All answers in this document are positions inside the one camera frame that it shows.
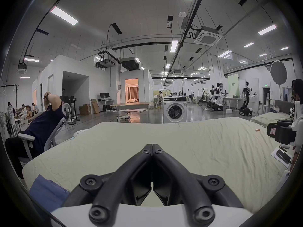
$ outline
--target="ceiling air conditioner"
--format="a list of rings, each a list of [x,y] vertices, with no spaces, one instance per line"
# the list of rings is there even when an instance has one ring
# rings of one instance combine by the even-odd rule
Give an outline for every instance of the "ceiling air conditioner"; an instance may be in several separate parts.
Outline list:
[[[203,44],[208,46],[213,46],[216,44],[223,36],[214,28],[209,28],[202,26],[201,32],[195,40],[195,44]]]

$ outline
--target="beige bedsheet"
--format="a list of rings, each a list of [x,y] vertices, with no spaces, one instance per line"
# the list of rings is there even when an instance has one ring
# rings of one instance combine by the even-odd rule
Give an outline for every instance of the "beige bedsheet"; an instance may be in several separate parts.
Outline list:
[[[268,112],[264,113],[259,116],[252,117],[249,121],[252,121],[254,123],[258,123],[263,127],[267,127],[270,123],[277,123],[278,120],[292,120],[288,114],[286,113],[274,113],[274,112]]]
[[[41,174],[67,190],[81,177],[114,172],[146,144],[159,144],[190,172],[217,174],[246,209],[256,212],[275,194],[285,170],[270,154],[266,129],[238,117],[176,124],[100,123],[36,157],[23,168],[28,188]],[[149,195],[145,206],[159,204]]]

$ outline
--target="black ceiling track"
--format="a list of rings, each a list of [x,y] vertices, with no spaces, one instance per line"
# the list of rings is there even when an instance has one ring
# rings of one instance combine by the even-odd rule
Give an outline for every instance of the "black ceiling track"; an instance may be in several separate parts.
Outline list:
[[[279,61],[292,61],[292,57],[290,58],[285,58],[285,59],[280,59]],[[265,65],[269,65],[273,63],[273,61],[270,61],[270,62],[267,62],[267,63],[262,63],[262,64],[258,64],[258,65],[254,65],[254,66],[250,66],[250,67],[245,67],[245,68],[242,68],[242,69],[239,69],[239,70],[235,70],[235,71],[232,71],[232,72],[226,72],[224,73],[224,76],[228,76],[230,74],[233,74],[233,73],[236,73],[236,72],[239,72],[239,71],[243,71],[243,70],[247,70],[247,69],[251,69],[251,68],[255,68],[255,67],[259,67],[259,66],[265,66]]]

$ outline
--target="table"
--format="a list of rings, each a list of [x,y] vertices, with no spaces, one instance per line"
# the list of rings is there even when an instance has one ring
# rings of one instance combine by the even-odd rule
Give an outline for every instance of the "table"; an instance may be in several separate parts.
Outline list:
[[[114,100],[113,100],[113,99],[107,99],[107,100],[101,100],[101,101],[98,100],[98,102],[105,102],[105,111],[106,111],[106,112],[108,111],[108,110],[106,110],[106,102],[108,102],[108,101],[112,101],[112,103],[114,103]]]
[[[149,123],[149,105],[154,104],[153,102],[139,102],[139,103],[126,103],[126,104],[112,104],[110,107],[117,107],[118,122],[120,123],[119,110],[127,109],[147,109],[147,118]]]
[[[239,111],[238,110],[238,102],[239,102],[239,98],[233,98],[233,97],[224,97],[223,98],[223,100],[228,100],[229,101],[229,106],[228,106],[228,108],[230,109],[230,100],[234,100],[234,101],[236,101],[237,100],[237,107],[236,107],[236,110],[234,110],[234,111]]]

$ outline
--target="cardboard box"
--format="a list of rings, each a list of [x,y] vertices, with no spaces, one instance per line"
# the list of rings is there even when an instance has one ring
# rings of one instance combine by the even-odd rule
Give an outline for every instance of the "cardboard box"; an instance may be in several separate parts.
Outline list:
[[[90,115],[92,114],[90,104],[83,104],[79,107],[80,115]]]

